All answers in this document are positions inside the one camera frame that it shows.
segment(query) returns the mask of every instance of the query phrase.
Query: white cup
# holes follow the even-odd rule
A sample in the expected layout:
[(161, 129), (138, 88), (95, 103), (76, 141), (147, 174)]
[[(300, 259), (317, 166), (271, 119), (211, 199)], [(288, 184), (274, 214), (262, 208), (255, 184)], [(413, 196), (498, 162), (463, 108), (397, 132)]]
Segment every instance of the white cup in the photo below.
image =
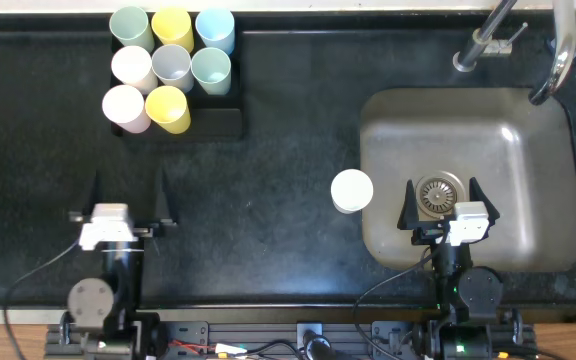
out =
[(332, 181), (330, 194), (337, 210), (344, 214), (352, 214), (365, 208), (372, 200), (372, 181), (362, 171), (344, 170)]
[(152, 54), (152, 70), (161, 82), (184, 93), (192, 90), (195, 81), (190, 71), (190, 54), (179, 45), (164, 45)]
[(140, 46), (148, 52), (152, 52), (155, 48), (148, 14), (136, 6), (128, 6), (115, 11), (110, 17), (110, 32), (124, 46)]
[(112, 57), (112, 73), (119, 81), (137, 88), (148, 95), (157, 87), (157, 77), (152, 71), (152, 59), (144, 48), (126, 46)]
[(227, 9), (206, 9), (197, 15), (197, 33), (207, 47), (215, 47), (226, 54), (235, 49), (235, 18)]
[(138, 134), (150, 126), (150, 118), (144, 107), (144, 97), (130, 85), (118, 85), (108, 90), (101, 103), (108, 120), (126, 131)]
[(204, 48), (192, 57), (192, 75), (209, 95), (225, 95), (230, 90), (230, 58), (217, 48)]

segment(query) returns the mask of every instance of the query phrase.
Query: black countertop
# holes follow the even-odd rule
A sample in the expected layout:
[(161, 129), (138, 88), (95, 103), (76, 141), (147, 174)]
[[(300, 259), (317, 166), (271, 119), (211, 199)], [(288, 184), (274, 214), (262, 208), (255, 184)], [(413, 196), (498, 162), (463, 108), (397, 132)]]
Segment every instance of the black countertop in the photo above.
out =
[[(148, 217), (159, 167), (181, 218), (147, 244), (144, 306), (349, 303), (395, 273), (366, 250), (361, 214), (342, 215), (330, 199), (333, 177), (360, 166), (365, 101), (394, 87), (529, 87), (551, 63), (544, 14), (514, 15), (502, 35), (526, 19), (531, 27), (512, 56), (482, 60), (470, 74), (451, 58), (482, 15), (242, 15), (245, 137), (129, 145), (101, 112), (112, 55), (106, 19), (0, 17), (0, 303), (16, 278), (78, 236), (67, 212), (95, 170), (106, 200)], [(576, 149), (576, 65), (557, 98)], [(63, 305), (100, 266), (98, 253), (70, 255), (19, 288), (14, 303)], [(503, 278), (505, 304), (576, 304), (576, 266)], [(381, 294), (372, 302), (435, 303), (423, 273)]]

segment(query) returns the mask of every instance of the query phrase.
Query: yellow cup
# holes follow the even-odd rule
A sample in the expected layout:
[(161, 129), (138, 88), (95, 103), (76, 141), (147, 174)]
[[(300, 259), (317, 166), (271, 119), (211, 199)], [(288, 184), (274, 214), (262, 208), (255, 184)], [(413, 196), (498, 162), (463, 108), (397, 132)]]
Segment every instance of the yellow cup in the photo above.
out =
[(146, 98), (146, 114), (172, 134), (181, 134), (190, 127), (186, 96), (174, 86), (160, 86)]
[(188, 52), (195, 47), (190, 15), (182, 8), (168, 7), (157, 11), (152, 17), (152, 31), (164, 45), (180, 45)]

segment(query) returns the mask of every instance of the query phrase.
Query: black tray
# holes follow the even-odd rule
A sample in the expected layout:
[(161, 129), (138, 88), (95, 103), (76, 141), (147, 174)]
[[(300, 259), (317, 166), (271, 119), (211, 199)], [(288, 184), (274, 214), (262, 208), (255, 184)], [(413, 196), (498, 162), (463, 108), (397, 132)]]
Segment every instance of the black tray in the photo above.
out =
[[(192, 57), (197, 51), (206, 46), (194, 27), (195, 16), (191, 17), (195, 41), (195, 47), (190, 53)], [(244, 133), (244, 120), (243, 91), (239, 64), (239, 35), (239, 33), (235, 34), (235, 50), (230, 54), (230, 91), (226, 95), (208, 95), (199, 82), (195, 80), (195, 85), (192, 90), (185, 94), (191, 118), (190, 128), (188, 130), (181, 134), (171, 134), (153, 121), (153, 124), (143, 133), (133, 134), (124, 131), (119, 125), (111, 122), (111, 133), (126, 141), (132, 142), (215, 142), (240, 139)], [(157, 50), (157, 48), (162, 46), (162, 43), (154, 33), (153, 37), (155, 38), (155, 50)], [(112, 53), (116, 53), (122, 47), (121, 42), (113, 37), (111, 43)], [(110, 74), (111, 88), (122, 84), (122, 82), (112, 74), (112, 71)], [(159, 86), (164, 85), (161, 80), (157, 79), (157, 81)]]

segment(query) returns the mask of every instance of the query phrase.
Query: wooden floor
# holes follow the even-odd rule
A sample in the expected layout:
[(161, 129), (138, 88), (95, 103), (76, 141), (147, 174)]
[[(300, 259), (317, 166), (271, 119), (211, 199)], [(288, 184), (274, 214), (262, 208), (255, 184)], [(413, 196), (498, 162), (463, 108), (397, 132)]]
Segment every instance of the wooden floor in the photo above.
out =
[[(46, 327), (17, 325), (14, 330), (26, 358), (42, 359)], [(576, 324), (543, 324), (537, 325), (536, 330), (540, 348), (565, 359), (576, 360)], [(4, 327), (0, 325), (0, 360), (2, 359), (12, 360), (15, 357)]]

